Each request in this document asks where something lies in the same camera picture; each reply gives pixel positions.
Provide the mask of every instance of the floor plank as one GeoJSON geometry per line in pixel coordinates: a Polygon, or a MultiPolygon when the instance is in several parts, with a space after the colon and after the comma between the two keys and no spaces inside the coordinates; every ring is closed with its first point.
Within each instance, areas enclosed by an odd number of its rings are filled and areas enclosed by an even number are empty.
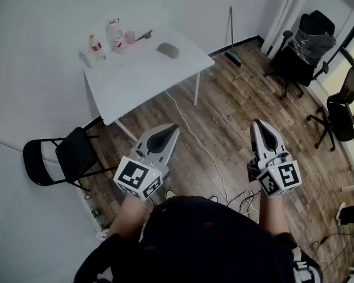
{"type": "MultiPolygon", "coordinates": [[[[235,49],[242,60],[236,67],[223,55],[214,57],[215,65],[201,74],[198,104],[192,105],[194,79],[189,78],[170,88],[168,93],[177,100],[183,116],[199,141],[217,160],[224,176],[228,199],[246,189],[257,192],[260,187],[248,182],[246,164],[253,153],[250,145],[250,124],[261,119],[272,124],[282,135],[287,149],[298,161],[303,186],[284,195],[287,220],[299,245],[313,256],[314,241],[336,232],[351,233],[354,225],[337,227],[335,214],[341,202],[354,204],[354,192],[342,193],[342,186],[354,185],[354,174],[340,144],[330,152],[329,138],[319,149],[313,145],[320,137],[322,127],[306,116],[318,108],[305,92],[298,98],[298,91],[291,87],[287,98],[279,100],[283,93],[280,78],[263,77],[263,72],[272,71],[268,59],[260,52],[260,43],[253,41],[235,49]]],[[[217,195],[225,203],[222,179],[208,154],[197,144],[181,119],[175,103],[161,93],[145,102],[121,121],[136,136],[165,123],[177,123],[181,128],[173,159],[169,164],[171,175],[155,194],[153,201],[163,201],[165,190],[172,187],[178,195],[217,195]]],[[[99,123],[89,131],[98,134],[92,143],[104,166],[118,165],[123,155],[128,155],[133,141],[115,124],[99,123]]],[[[109,226],[116,217],[123,194],[113,183],[113,174],[106,173],[81,179],[90,203],[101,212],[100,222],[109,226]]],[[[238,210],[242,198],[231,204],[238,210]]],[[[259,206],[259,198],[254,201],[259,206]]],[[[251,213],[255,221],[258,215],[251,213]]],[[[320,246],[315,260],[327,260],[324,271],[326,282],[343,282],[349,275],[348,267],[354,264],[354,241],[351,236],[336,235],[320,246]]]]}

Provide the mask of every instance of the chair armrest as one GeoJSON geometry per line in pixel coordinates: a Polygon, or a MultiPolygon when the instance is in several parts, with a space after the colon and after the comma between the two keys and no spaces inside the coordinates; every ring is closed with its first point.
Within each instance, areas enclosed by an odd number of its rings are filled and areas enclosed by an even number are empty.
{"type": "Polygon", "coordinates": [[[317,77],[318,77],[321,73],[328,74],[328,72],[329,72],[328,63],[324,61],[324,62],[323,62],[323,68],[321,68],[321,69],[317,72],[317,74],[315,74],[315,75],[313,76],[312,80],[317,79],[317,77]]]}
{"type": "Polygon", "coordinates": [[[281,44],[281,47],[279,48],[278,52],[280,52],[282,50],[282,48],[284,47],[284,45],[286,44],[286,41],[291,38],[291,36],[293,35],[292,31],[284,31],[283,32],[283,41],[281,44]]]}
{"type": "Polygon", "coordinates": [[[345,103],[345,106],[346,106],[346,108],[347,108],[347,110],[348,110],[348,113],[349,113],[350,119],[351,119],[351,121],[352,121],[352,124],[354,124],[354,118],[353,118],[353,114],[352,114],[352,112],[351,112],[351,110],[350,110],[349,103],[345,103]]]}
{"type": "Polygon", "coordinates": [[[54,141],[56,141],[56,140],[65,140],[65,138],[63,138],[63,137],[59,137],[59,138],[57,138],[57,139],[36,139],[36,140],[38,140],[39,142],[46,142],[46,141],[49,141],[49,142],[54,142],[54,141]]]}
{"type": "Polygon", "coordinates": [[[288,38],[291,38],[293,35],[292,31],[284,31],[283,32],[283,36],[285,37],[285,39],[287,40],[288,38]]]}
{"type": "Polygon", "coordinates": [[[325,73],[325,74],[328,74],[328,72],[329,72],[329,66],[328,66],[328,63],[327,62],[323,62],[323,72],[325,73]]]}

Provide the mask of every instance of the black office chair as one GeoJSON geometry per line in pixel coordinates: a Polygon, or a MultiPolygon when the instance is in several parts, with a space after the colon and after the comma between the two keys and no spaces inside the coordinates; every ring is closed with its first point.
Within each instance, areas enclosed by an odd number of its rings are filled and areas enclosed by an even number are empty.
{"type": "Polygon", "coordinates": [[[320,143],[323,141],[326,133],[329,133],[330,140],[332,141],[331,151],[336,149],[335,141],[333,139],[332,130],[336,138],[341,142],[348,142],[354,139],[354,117],[350,111],[349,104],[354,101],[354,66],[349,69],[346,75],[345,82],[339,93],[328,97],[326,107],[329,112],[327,116],[324,107],[317,109],[317,113],[323,113],[323,119],[319,119],[312,114],[307,116],[307,120],[314,119],[324,126],[324,132],[318,143],[314,145],[319,148],[320,143]]]}
{"type": "Polygon", "coordinates": [[[313,76],[320,59],[336,44],[333,38],[335,25],[319,11],[301,16],[299,30],[294,39],[286,41],[293,35],[291,31],[283,33],[283,42],[278,53],[271,62],[277,70],[276,73],[264,73],[264,76],[276,75],[285,79],[284,94],[280,97],[284,100],[287,95],[287,87],[290,82],[300,91],[299,98],[304,94],[299,84],[309,86],[311,80],[317,78],[322,72],[328,73],[328,64],[323,63],[323,68],[313,76]]]}
{"type": "Polygon", "coordinates": [[[83,177],[117,169],[117,167],[111,167],[84,175],[96,162],[99,162],[101,167],[104,168],[90,142],[90,138],[97,137],[88,136],[83,128],[78,127],[64,139],[36,139],[29,141],[23,151],[25,168],[29,178],[40,186],[51,186],[67,182],[80,189],[89,191],[74,182],[83,177]],[[57,144],[56,141],[58,140],[62,140],[62,142],[57,144]],[[41,150],[42,142],[46,141],[52,142],[56,146],[55,153],[65,179],[54,181],[48,174],[43,163],[41,150]]]}

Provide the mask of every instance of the red label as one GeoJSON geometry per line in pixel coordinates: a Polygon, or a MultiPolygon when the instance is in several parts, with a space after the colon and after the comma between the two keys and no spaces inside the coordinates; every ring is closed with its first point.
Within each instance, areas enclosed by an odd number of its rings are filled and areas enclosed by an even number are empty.
{"type": "Polygon", "coordinates": [[[96,46],[92,46],[92,48],[93,48],[94,51],[99,50],[99,49],[101,48],[101,43],[99,43],[99,44],[96,45],[96,46]]]}

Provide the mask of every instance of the white table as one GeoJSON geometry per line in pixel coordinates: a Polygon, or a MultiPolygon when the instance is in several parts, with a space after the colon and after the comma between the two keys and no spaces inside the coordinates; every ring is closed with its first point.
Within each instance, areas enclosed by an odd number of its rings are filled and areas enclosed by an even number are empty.
{"type": "Polygon", "coordinates": [[[169,27],[161,27],[152,32],[150,39],[129,45],[124,54],[110,51],[106,60],[84,72],[104,124],[116,122],[137,142],[119,118],[194,74],[196,105],[200,73],[213,64],[214,60],[193,42],[169,27]],[[179,49],[176,59],[156,51],[163,42],[179,49]]]}

